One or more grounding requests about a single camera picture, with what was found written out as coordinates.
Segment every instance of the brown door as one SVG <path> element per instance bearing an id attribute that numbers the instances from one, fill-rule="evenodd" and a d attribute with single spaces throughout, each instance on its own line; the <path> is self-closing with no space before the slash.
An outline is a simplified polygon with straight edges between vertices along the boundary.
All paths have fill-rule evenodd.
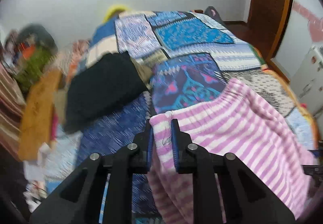
<path id="1" fill-rule="evenodd" d="M 248 26 L 258 36 L 254 46 L 267 61 L 282 39 L 291 4 L 292 0 L 251 0 Z"/>

